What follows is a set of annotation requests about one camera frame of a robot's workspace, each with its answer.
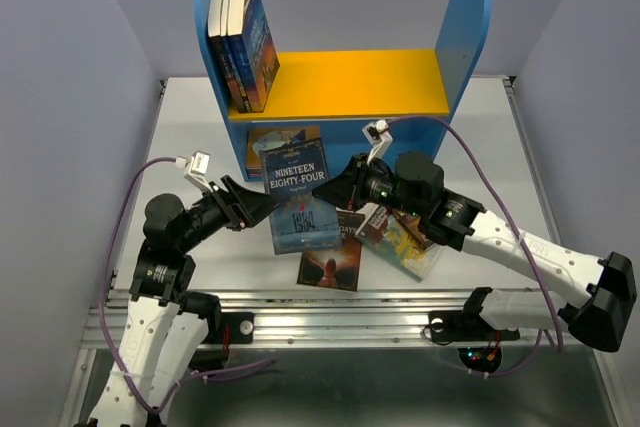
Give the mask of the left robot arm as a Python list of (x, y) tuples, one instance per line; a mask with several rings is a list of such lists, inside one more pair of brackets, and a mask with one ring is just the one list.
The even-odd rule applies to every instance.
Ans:
[(129, 288), (120, 342), (105, 330), (113, 367), (89, 426), (164, 426), (173, 396), (203, 341), (230, 336), (217, 296), (190, 290), (192, 249), (221, 229), (242, 231), (267, 218), (275, 197), (246, 189), (228, 176), (203, 186), (191, 207), (171, 193), (145, 207), (144, 241)]

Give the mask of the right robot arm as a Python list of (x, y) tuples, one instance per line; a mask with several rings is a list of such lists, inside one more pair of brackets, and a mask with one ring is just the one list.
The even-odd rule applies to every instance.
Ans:
[(420, 232), (435, 244), (536, 281), (552, 326), (567, 326), (593, 349), (620, 349), (637, 300), (631, 260), (618, 252), (581, 254), (518, 230), (480, 202), (446, 188), (443, 169), (427, 154), (404, 153), (393, 167), (355, 155), (313, 194), (343, 210), (374, 203), (416, 216)]

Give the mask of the Othello picture book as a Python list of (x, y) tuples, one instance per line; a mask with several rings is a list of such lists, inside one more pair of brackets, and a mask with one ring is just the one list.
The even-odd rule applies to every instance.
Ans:
[(304, 142), (320, 136), (319, 126), (252, 127), (247, 137), (246, 169), (260, 169), (260, 154), (265, 150)]

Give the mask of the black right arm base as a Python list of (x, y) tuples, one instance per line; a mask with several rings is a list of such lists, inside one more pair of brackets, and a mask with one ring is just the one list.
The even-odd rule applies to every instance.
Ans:
[(461, 310), (439, 310), (429, 313), (429, 321), (422, 334), (433, 343), (446, 346), (458, 342), (516, 341), (520, 339), (518, 329), (496, 329), (480, 317), (482, 302), (493, 290), (476, 288)]

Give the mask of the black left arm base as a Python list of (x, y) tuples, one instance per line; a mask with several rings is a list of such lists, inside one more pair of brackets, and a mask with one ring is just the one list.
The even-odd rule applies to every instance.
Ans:
[(254, 314), (249, 311), (223, 312), (220, 327), (208, 333), (197, 347), (188, 367), (191, 371), (212, 371), (224, 368), (229, 362), (232, 345), (253, 342)]

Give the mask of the Nineteen Eighty-Four book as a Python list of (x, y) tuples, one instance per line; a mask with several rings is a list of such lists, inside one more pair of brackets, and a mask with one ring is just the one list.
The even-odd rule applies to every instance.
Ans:
[(269, 216), (276, 255), (341, 245), (336, 208), (312, 194), (329, 180), (319, 137), (262, 152), (261, 173), (265, 192), (279, 201)]

